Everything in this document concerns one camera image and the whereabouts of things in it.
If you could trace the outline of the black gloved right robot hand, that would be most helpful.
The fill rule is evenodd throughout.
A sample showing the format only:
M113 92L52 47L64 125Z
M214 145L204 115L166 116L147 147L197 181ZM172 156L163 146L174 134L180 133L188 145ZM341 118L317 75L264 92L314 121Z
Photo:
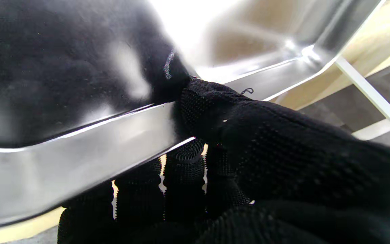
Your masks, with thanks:
M59 244L390 244L390 147L192 79L195 140L68 201Z

